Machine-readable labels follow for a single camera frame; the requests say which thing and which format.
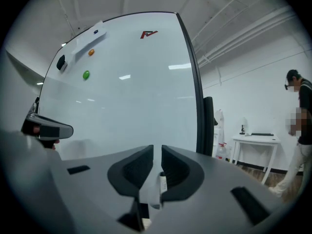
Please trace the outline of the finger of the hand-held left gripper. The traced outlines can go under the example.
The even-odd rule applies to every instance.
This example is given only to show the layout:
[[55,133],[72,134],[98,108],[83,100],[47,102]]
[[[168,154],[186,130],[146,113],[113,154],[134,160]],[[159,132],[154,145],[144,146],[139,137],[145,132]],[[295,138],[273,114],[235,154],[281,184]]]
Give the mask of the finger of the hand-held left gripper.
[[41,140],[70,138],[74,133],[72,126],[48,118],[37,118],[36,123],[39,124],[39,138]]

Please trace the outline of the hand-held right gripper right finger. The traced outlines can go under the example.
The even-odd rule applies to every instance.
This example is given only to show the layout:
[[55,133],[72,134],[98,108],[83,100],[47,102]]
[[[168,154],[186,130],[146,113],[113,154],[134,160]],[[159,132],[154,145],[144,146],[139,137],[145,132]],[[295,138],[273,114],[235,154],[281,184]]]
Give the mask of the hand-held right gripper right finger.
[[289,205],[240,168],[189,150],[162,146],[164,171],[179,183],[166,191],[151,234],[268,234]]

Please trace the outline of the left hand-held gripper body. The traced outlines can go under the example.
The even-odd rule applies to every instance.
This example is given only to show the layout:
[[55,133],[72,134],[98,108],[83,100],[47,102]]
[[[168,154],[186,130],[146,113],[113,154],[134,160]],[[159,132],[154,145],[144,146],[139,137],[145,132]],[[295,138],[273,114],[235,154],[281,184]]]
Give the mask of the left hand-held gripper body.
[[26,116],[26,119],[23,123],[23,133],[26,135],[38,137],[40,133],[40,124],[31,121],[29,119],[30,116],[36,116],[36,113],[31,113]]

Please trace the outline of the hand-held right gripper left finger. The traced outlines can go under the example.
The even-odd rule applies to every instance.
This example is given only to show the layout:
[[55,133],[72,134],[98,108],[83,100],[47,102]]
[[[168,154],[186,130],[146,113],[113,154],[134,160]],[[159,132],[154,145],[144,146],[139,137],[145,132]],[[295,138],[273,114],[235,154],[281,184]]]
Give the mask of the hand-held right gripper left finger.
[[64,160],[69,179],[84,196],[119,223],[143,231],[140,189],[154,160],[153,145],[82,159]]

